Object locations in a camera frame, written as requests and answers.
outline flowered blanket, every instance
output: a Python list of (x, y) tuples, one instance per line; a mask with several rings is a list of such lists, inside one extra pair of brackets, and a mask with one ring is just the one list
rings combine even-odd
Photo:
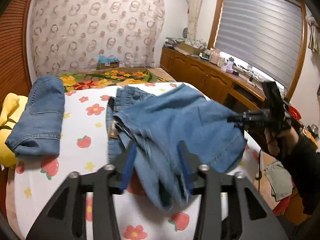
[(104, 88), (112, 85), (125, 86), (135, 83), (172, 82), (174, 79), (161, 78), (145, 68), (106, 69), (105, 72), (59, 74), (65, 93), (89, 88)]

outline hand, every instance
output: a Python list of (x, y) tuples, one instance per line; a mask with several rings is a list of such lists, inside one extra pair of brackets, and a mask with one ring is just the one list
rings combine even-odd
[[(272, 132), (272, 137), (271, 137), (269, 131), (265, 129), (264, 134), (266, 135), (269, 153), (272, 156), (276, 157), (280, 152), (280, 148), (278, 147), (278, 143), (276, 139), (273, 139), (273, 137), (276, 136), (277, 133)], [(291, 129), (284, 130), (277, 135), (277, 138), (281, 138), (281, 137), (285, 137), (287, 142), (287, 155), (290, 155), (293, 148), (298, 143), (299, 135), (297, 134), (295, 129), (291, 127)]]

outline wooden wardrobe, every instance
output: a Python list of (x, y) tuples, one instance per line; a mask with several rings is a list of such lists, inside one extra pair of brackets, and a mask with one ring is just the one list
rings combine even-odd
[(0, 16), (0, 105), (12, 92), (28, 96), (26, 30), (31, 0), (12, 0)]

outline bed sheet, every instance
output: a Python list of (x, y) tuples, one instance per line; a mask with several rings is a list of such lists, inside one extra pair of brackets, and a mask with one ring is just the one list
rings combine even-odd
[[(158, 96), (180, 84), (162, 82), (131, 86)], [(120, 87), (109, 86), (66, 93), (60, 156), (56, 159), (20, 162), (17, 165), (14, 184), (15, 206), (20, 231), (24, 237), (42, 208), (70, 172), (95, 172), (108, 162), (105, 109), (109, 97), (116, 96), (118, 88)], [(229, 174), (243, 171), (253, 183), (258, 172), (260, 147), (247, 133), (245, 137), (248, 144), (243, 158), (237, 168)], [(114, 195), (122, 239), (193, 239), (200, 196), (194, 197), (184, 208), (174, 207), (169, 213), (163, 213), (145, 195), (130, 192), (126, 190), (123, 195)], [(228, 207), (226, 195), (223, 193), (221, 200), (222, 218), (225, 218)], [(87, 239), (92, 240), (92, 193), (87, 195), (86, 228)]]

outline cardboard box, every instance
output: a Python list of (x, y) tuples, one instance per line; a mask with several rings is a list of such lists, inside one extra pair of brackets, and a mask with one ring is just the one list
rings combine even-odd
[(199, 53), (203, 51), (203, 49), (196, 49), (188, 44), (185, 44), (184, 42), (181, 42), (178, 48), (191, 55), (199, 55)]
[(119, 67), (119, 62), (111, 62), (111, 63), (98, 63), (97, 64), (97, 70), (99, 69), (110, 69), (110, 68), (116, 68)]

